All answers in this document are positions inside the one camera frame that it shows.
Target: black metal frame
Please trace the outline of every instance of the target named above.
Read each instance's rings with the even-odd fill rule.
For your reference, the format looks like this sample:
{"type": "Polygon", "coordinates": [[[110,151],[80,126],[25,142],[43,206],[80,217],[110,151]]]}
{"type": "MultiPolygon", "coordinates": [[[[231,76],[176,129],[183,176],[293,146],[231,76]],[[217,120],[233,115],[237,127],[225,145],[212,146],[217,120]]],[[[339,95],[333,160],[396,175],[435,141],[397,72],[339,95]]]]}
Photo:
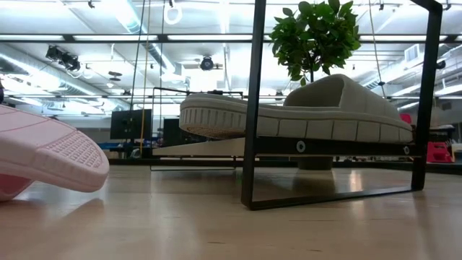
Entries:
{"type": "Polygon", "coordinates": [[[430,115],[432,110],[432,97],[435,82],[438,44],[440,42],[440,27],[443,16],[443,6],[434,0],[412,0],[429,12],[427,25],[427,40],[425,45],[424,66],[422,70],[422,87],[420,91],[419,112],[416,129],[415,145],[403,144],[370,144],[370,149],[365,148],[368,144],[356,143],[353,146],[344,148],[344,143],[323,141],[321,146],[315,149],[314,141],[309,139],[282,139],[278,137],[257,137],[258,123],[258,96],[261,81],[261,57],[263,51],[264,22],[266,13],[266,0],[255,2],[253,17],[253,38],[252,53],[250,56],[250,77],[249,77],[249,98],[247,107],[246,130],[245,130],[245,152],[243,165],[243,187],[241,202],[250,210],[271,209],[277,207],[288,207],[301,204],[312,204],[318,202],[330,202],[342,199],[363,198],[385,194],[395,194],[407,191],[420,191],[425,183],[425,165],[427,157],[427,143],[430,129],[430,115]],[[343,155],[379,155],[384,150],[390,149],[396,152],[396,156],[406,155],[415,157],[412,167],[411,185],[398,188],[383,188],[370,191],[356,191],[330,196],[304,196],[287,199],[272,199],[266,201],[253,200],[253,179],[255,170],[255,156],[257,154],[282,154],[292,153],[320,156],[339,155],[339,149],[343,149],[343,155]]]}
{"type": "MultiPolygon", "coordinates": [[[[21,35],[22,38],[24,35],[29,35],[31,39],[0,39],[0,43],[82,43],[82,44],[88,44],[88,43],[105,43],[105,44],[111,44],[111,43],[134,43],[134,44],[140,44],[140,43],[146,43],[145,40],[139,40],[138,36],[139,34],[136,34],[135,36],[136,39],[133,40],[76,40],[75,37],[79,36],[86,36],[86,37],[92,37],[92,36],[127,36],[131,34],[127,33],[119,33],[119,34],[53,34],[53,33],[0,33],[0,35],[8,35],[8,36],[15,36],[15,35],[21,35]],[[37,40],[33,39],[34,36],[37,35],[52,35],[52,36],[62,36],[63,40],[37,40]]],[[[196,33],[196,34],[153,34],[154,36],[157,36],[156,40],[149,40],[150,43],[252,43],[252,40],[242,40],[242,39],[229,39],[229,40],[172,40],[169,39],[168,36],[194,36],[194,35],[206,35],[206,36],[223,36],[223,34],[219,33],[196,33]]],[[[236,36],[251,36],[252,34],[250,33],[230,33],[227,35],[236,35],[236,36]]],[[[422,36],[422,34],[403,34],[405,36],[422,36]]],[[[148,36],[145,33],[141,34],[142,37],[148,36]]],[[[371,36],[371,34],[360,34],[359,36],[371,36]]],[[[394,34],[380,34],[380,36],[396,36],[394,34]]],[[[439,40],[440,43],[458,43],[457,37],[462,36],[460,34],[445,34],[446,39],[444,40],[439,40]]],[[[265,43],[270,43],[271,41],[268,39],[263,39],[265,43]]],[[[372,40],[362,40],[359,39],[360,43],[364,44],[371,44],[374,43],[372,40]]],[[[425,40],[376,40],[376,43],[425,43],[425,40]]]]}

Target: ceiling pipe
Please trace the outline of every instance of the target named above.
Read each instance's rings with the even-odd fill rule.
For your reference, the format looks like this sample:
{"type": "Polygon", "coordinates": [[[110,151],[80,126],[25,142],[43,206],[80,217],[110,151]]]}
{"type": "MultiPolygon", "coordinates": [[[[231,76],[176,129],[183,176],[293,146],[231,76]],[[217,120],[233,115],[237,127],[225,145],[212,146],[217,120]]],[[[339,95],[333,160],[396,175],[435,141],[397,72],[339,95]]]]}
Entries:
{"type": "MultiPolygon", "coordinates": [[[[87,84],[79,79],[74,79],[68,74],[45,64],[42,61],[39,61],[31,56],[24,54],[21,51],[16,50],[15,48],[10,47],[7,44],[0,43],[1,55],[6,58],[10,63],[15,64],[15,66],[22,66],[23,69],[29,74],[34,74],[38,71],[43,73],[43,75],[50,79],[55,79],[56,81],[62,82],[68,87],[74,88],[82,93],[87,95],[108,95],[108,93],[100,90],[97,87],[93,87],[90,84],[87,84]]],[[[122,100],[114,100],[114,105],[121,106],[122,109],[129,109],[129,105],[122,100]]]]}
{"type": "MultiPolygon", "coordinates": [[[[141,21],[135,12],[135,8],[131,0],[106,0],[106,4],[110,6],[117,20],[131,34],[138,35],[147,33],[144,26],[141,26],[141,21]]],[[[160,50],[155,43],[141,43],[152,58],[162,67],[164,73],[175,73],[176,68],[168,57],[160,50]]]]}

